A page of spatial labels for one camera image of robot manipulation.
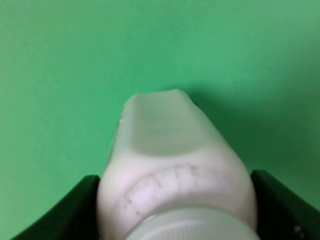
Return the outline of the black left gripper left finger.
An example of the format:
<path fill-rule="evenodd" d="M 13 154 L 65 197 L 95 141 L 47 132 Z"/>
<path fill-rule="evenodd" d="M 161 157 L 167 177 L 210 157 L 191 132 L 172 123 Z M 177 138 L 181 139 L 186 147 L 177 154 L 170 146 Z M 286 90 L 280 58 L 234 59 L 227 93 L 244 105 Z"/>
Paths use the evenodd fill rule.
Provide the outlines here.
<path fill-rule="evenodd" d="M 15 240 L 99 240 L 97 192 L 100 178 L 85 176 L 57 205 Z"/>

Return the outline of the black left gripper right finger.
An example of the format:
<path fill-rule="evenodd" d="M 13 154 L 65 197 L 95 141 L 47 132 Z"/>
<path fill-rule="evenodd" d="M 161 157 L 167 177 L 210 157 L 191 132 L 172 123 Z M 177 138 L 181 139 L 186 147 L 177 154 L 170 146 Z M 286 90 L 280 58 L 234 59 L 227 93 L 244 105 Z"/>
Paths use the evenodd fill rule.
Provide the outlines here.
<path fill-rule="evenodd" d="M 262 240 L 318 240 L 320 211 L 265 170 L 254 170 L 258 224 Z"/>

